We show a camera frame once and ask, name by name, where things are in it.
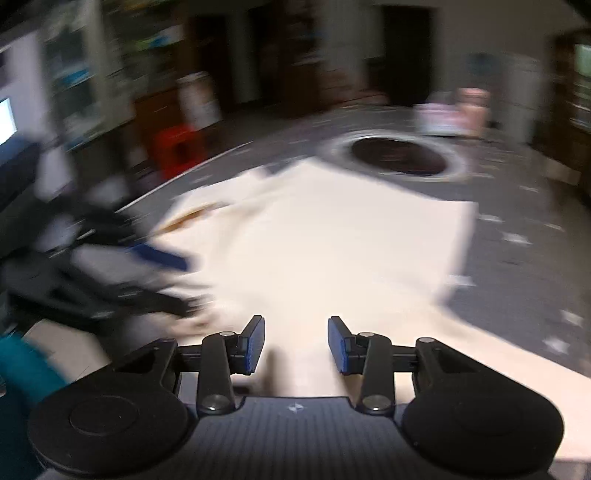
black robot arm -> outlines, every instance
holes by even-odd
[[[30,418],[38,457],[82,478],[152,478],[145,470],[158,463],[153,478],[182,480],[270,480],[288,471],[302,479],[549,478],[563,435],[556,408],[432,338],[393,346],[331,317],[337,369],[362,375],[353,408],[343,397],[246,397],[238,405],[230,375],[255,371],[264,329],[255,316],[241,334],[201,345],[158,340],[56,392]],[[176,397],[186,371],[199,372],[196,416]],[[396,422],[395,372],[411,372],[415,389]]]

white cloth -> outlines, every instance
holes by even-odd
[[[437,338],[542,393],[566,423],[558,458],[591,459],[591,381],[440,306],[449,276],[462,273],[475,204],[305,160],[274,177],[255,169],[189,192],[163,223],[210,202],[230,206],[154,242],[199,255],[202,269],[178,275],[171,292],[210,286],[216,320],[206,334],[239,332],[252,315],[265,317],[265,348],[249,382],[281,396],[352,394],[327,344],[327,320],[339,315],[353,333],[398,345]],[[397,375],[397,400],[413,396],[409,375]]]

teal fabric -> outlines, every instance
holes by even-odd
[[[0,338],[0,478],[30,480],[43,470],[27,439],[30,409],[66,382],[17,335]]]

dark door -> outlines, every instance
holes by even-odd
[[[199,16],[194,19],[197,32],[197,65],[211,75],[222,112],[234,110],[236,100],[230,65],[228,28],[224,15]]]
[[[278,99],[279,44],[276,35],[277,20],[271,3],[248,11],[253,43],[253,64],[263,104],[276,103]]]
[[[431,93],[432,10],[383,6],[385,85],[393,105],[424,102]]]

computer monitor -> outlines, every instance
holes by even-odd
[[[0,101],[0,144],[3,144],[17,131],[17,126],[14,123],[12,116],[12,108],[10,106],[10,99],[5,98]]]

